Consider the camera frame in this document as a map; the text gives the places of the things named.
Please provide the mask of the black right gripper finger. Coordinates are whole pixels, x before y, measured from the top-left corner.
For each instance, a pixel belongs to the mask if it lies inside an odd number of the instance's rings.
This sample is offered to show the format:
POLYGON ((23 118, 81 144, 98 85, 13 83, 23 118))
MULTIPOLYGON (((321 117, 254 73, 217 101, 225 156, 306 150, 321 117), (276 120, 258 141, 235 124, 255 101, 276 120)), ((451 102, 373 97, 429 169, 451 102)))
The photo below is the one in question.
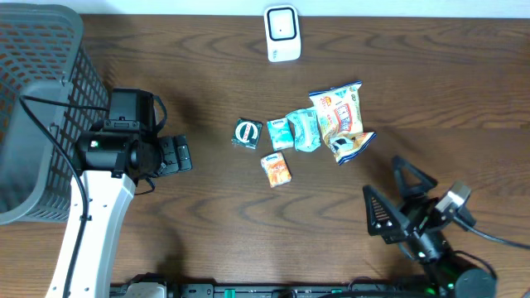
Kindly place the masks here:
POLYGON ((437 180, 400 156, 392 159, 392 166, 398 192, 404 199, 424 197, 438 184, 437 180))
POLYGON ((363 187, 370 236, 406 237, 409 219, 371 185, 363 187))

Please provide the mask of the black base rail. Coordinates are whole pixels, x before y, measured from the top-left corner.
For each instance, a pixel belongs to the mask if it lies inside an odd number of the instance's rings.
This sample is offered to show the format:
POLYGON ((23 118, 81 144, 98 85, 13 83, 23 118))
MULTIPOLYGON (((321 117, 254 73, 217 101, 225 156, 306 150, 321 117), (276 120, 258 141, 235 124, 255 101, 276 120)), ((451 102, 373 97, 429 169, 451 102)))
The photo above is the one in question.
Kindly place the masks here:
POLYGON ((109 296, 121 298, 351 298, 351 297, 427 297, 425 293, 398 291, 390 287, 360 284, 347 286, 214 286, 182 284, 165 286, 138 282, 112 286, 109 296))

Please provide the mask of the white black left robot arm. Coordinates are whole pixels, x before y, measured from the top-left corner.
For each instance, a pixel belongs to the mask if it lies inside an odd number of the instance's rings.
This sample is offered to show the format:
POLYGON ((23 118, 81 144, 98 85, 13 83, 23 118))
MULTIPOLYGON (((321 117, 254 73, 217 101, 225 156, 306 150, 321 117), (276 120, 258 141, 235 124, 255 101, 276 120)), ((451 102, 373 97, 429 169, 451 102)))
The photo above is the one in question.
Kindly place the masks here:
POLYGON ((108 297, 124 216, 140 180, 189 171, 186 137, 84 132, 74 145, 70 215, 49 297, 108 297))

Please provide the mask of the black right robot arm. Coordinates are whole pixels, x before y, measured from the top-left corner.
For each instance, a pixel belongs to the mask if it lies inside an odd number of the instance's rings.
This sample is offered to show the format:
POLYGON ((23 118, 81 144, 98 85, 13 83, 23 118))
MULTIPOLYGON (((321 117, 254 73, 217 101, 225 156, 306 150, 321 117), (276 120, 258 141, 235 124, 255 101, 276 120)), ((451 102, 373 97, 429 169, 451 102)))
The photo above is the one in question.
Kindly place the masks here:
POLYGON ((363 187, 367 230, 386 244, 404 244, 418 262, 428 285, 425 292, 439 297, 493 297, 497 276, 485 264, 478 267, 473 256, 454 250, 442 230, 452 222, 472 227, 476 220, 466 204, 471 189, 454 183, 442 197, 431 197, 437 180, 409 161, 395 156, 393 175, 402 204, 396 206, 371 185, 363 187))

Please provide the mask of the green wet wipes pack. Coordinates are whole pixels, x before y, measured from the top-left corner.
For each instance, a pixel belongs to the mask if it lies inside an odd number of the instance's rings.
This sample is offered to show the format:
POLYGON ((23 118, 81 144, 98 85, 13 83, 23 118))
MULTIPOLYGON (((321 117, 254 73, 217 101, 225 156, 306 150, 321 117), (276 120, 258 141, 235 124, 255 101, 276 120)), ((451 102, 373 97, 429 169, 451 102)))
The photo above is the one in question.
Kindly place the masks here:
POLYGON ((320 146, 320 132, 314 108, 303 108, 287 115, 295 129, 294 146, 297 151, 312 152, 320 146))

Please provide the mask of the white barcode scanner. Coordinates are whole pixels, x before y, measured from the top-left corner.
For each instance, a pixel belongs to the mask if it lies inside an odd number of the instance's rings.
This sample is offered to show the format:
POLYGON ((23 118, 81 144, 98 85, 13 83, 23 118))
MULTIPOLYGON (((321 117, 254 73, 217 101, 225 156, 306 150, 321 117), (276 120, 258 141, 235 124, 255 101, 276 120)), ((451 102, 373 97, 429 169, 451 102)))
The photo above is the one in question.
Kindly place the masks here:
POLYGON ((301 56, 298 11, 292 5, 268 7, 264 14, 267 58, 272 63, 297 60, 301 56))

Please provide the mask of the orange tissue pack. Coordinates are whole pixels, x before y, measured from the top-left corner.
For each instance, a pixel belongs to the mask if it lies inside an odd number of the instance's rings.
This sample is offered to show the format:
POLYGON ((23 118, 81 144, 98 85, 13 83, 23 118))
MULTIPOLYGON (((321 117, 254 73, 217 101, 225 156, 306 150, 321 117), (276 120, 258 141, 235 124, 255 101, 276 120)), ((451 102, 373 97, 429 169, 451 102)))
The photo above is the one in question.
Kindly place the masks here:
POLYGON ((284 185, 292 180, 291 172, 281 152, 275 152, 263 157, 260 163, 267 175, 271 188, 284 185))

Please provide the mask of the roll of tape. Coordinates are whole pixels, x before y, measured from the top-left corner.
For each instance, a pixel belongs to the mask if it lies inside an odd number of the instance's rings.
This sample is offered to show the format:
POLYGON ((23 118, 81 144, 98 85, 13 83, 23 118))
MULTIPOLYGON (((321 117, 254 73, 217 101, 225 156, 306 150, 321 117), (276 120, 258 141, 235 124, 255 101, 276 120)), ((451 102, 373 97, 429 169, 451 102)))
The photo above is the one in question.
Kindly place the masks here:
POLYGON ((231 141, 234 145, 256 149, 263 125, 260 122, 238 118, 231 141))

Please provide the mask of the black plastic mesh basket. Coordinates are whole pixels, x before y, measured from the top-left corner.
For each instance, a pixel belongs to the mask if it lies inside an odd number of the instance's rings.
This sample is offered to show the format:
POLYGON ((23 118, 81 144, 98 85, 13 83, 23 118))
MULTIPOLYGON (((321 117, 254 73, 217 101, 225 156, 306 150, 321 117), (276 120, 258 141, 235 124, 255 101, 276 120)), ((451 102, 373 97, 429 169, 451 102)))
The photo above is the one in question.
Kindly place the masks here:
POLYGON ((84 24, 60 5, 1 6, 1 223, 63 222, 69 151, 106 118, 110 99, 83 45, 84 24))

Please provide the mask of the small green wipes pack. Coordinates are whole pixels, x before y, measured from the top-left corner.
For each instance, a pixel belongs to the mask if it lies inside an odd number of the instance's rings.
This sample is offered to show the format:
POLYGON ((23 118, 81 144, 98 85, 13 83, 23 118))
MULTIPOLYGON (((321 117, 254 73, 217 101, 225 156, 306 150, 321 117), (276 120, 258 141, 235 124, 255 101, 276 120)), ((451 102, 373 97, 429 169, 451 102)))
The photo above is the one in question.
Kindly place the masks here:
POLYGON ((267 129, 275 151, 294 147, 294 139, 286 118, 268 121, 267 129))

